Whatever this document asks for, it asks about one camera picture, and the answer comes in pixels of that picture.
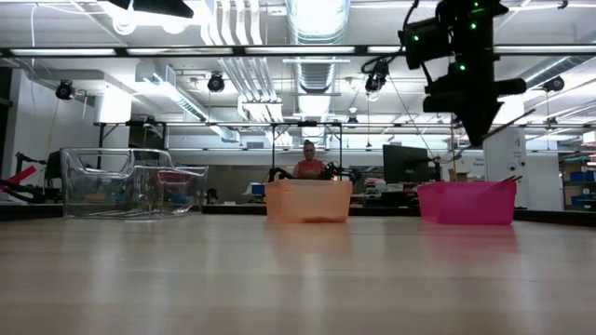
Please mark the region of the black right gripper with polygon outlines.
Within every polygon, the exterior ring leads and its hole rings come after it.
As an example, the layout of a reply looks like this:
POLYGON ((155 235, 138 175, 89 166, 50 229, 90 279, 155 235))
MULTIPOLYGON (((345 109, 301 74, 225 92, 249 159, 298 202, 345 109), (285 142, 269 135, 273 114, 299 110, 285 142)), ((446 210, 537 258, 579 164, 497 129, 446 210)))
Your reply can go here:
POLYGON ((451 126, 458 134, 467 136, 469 146, 480 146, 487 138, 498 114, 501 96, 518 95, 526 91, 522 78, 497 80, 494 63, 451 62, 447 74, 431 79, 425 87, 425 113, 452 113, 451 126), (466 114, 457 114, 469 106, 484 105, 478 114, 476 129, 466 114))

